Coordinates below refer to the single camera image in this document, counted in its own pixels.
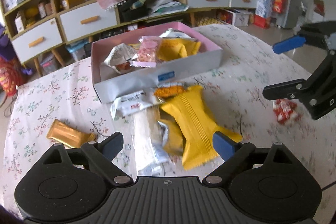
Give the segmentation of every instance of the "red and white candy wrapper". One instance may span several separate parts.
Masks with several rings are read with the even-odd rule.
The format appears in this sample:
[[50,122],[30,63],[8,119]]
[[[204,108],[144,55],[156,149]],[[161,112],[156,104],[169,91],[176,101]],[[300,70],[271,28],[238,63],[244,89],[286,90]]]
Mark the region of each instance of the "red and white candy wrapper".
[[140,48],[136,53],[136,61],[130,61],[132,67],[156,67],[158,63],[157,50],[162,39],[160,37],[141,37]]
[[277,116],[278,123],[285,124],[287,122],[298,121],[301,115],[295,109],[297,104],[287,99],[278,99],[273,102],[273,111]]

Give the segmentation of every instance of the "table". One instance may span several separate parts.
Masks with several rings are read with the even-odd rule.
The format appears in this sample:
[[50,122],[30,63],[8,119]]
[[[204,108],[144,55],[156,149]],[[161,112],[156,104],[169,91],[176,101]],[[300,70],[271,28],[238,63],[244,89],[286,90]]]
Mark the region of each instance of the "table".
[[[300,122],[292,126],[277,123],[272,102],[263,98],[266,85],[299,78],[309,73],[285,55],[276,55],[263,41],[231,25],[196,28],[224,49],[220,68],[195,75],[185,82],[204,87],[204,99],[218,123],[242,133],[258,147],[283,142],[306,166],[321,187],[336,180],[336,111],[318,121],[298,103]],[[94,132],[102,141],[115,131],[124,136],[124,148],[113,160],[133,179],[136,178],[131,132],[132,117],[112,121],[109,105],[102,105],[91,83],[90,58],[72,64],[19,87],[5,144],[1,189],[4,207],[19,214],[14,201],[17,183],[52,145],[46,138],[55,118],[83,132]],[[199,176],[223,163],[214,159],[185,171],[181,159],[166,170],[166,176]],[[323,192],[315,215],[318,223],[329,223],[336,210],[336,186]]]

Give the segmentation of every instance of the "pink snack package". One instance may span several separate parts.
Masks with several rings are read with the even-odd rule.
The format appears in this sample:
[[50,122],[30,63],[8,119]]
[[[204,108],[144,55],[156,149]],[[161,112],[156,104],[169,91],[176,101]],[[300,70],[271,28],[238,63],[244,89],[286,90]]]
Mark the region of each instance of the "pink snack package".
[[159,49],[162,38],[160,37],[141,37],[141,45],[136,54],[136,61],[130,61],[132,67],[154,68],[158,63],[157,50]]

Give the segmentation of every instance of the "yellow wrapper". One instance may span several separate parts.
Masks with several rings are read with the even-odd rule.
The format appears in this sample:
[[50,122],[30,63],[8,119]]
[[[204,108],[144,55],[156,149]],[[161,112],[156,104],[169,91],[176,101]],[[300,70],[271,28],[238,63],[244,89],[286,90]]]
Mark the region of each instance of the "yellow wrapper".
[[163,61],[170,61],[197,54],[200,42],[193,42],[182,38],[162,39],[157,57]]
[[94,141],[96,136],[93,133],[87,134],[72,129],[55,119],[49,129],[47,138],[54,139],[70,148],[80,148],[82,144]]
[[212,113],[202,100],[203,88],[191,86],[188,90],[161,105],[161,109],[173,116],[186,138],[182,157],[184,169],[195,168],[218,156],[212,145],[212,136],[216,131],[234,140],[241,141],[242,137],[230,130],[220,127],[212,118]]
[[159,119],[168,128],[167,139],[163,140],[163,149],[170,155],[183,155],[183,135],[179,125],[165,119]]

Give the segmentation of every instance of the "red box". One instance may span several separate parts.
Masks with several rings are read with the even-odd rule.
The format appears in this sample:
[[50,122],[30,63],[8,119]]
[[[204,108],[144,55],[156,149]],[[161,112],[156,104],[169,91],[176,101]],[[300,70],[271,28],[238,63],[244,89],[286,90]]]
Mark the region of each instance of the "red box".
[[257,15],[254,15],[254,25],[263,28],[263,29],[268,29],[269,25],[271,23],[271,18],[263,18]]

